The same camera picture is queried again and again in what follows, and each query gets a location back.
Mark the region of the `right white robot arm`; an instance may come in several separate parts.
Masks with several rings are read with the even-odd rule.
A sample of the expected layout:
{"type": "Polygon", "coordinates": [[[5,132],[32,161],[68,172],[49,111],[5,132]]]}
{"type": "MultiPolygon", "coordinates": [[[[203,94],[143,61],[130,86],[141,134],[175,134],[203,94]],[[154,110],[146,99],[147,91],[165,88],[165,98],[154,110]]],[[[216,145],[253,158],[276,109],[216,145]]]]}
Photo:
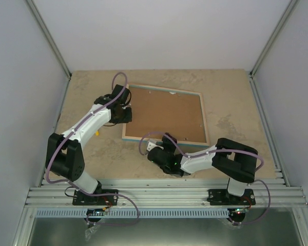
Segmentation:
{"type": "Polygon", "coordinates": [[[195,153],[180,152],[177,140],[165,133],[162,142],[147,141],[147,159],[165,174],[182,177],[198,171],[215,168],[229,177],[225,198],[230,204],[238,204],[244,198],[245,187],[255,180],[263,159],[250,146],[227,138],[219,138],[214,146],[195,153]]]}

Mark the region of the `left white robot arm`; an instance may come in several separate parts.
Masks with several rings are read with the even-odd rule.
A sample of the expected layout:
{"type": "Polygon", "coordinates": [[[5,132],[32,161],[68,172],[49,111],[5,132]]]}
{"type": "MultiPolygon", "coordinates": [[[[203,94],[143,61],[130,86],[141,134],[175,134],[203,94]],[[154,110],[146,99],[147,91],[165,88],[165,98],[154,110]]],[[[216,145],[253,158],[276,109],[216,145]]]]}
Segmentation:
{"type": "Polygon", "coordinates": [[[130,90],[115,85],[112,93],[97,98],[74,126],[62,134],[51,134],[47,144],[46,179],[49,179],[49,172],[61,176],[64,182],[84,191],[84,198],[90,204],[98,204],[102,200],[102,184],[85,171],[83,149],[105,124],[132,121],[130,101],[130,90]]]}

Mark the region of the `teal wooden picture frame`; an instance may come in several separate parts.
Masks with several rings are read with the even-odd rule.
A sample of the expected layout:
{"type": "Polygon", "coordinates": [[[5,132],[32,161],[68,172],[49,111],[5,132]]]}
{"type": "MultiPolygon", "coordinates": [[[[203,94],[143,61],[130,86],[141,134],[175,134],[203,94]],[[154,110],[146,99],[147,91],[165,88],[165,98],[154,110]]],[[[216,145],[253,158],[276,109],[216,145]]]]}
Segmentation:
{"type": "Polygon", "coordinates": [[[158,86],[129,84],[132,121],[123,124],[122,139],[139,141],[145,134],[160,140],[169,133],[179,144],[209,146],[202,94],[158,86]]]}

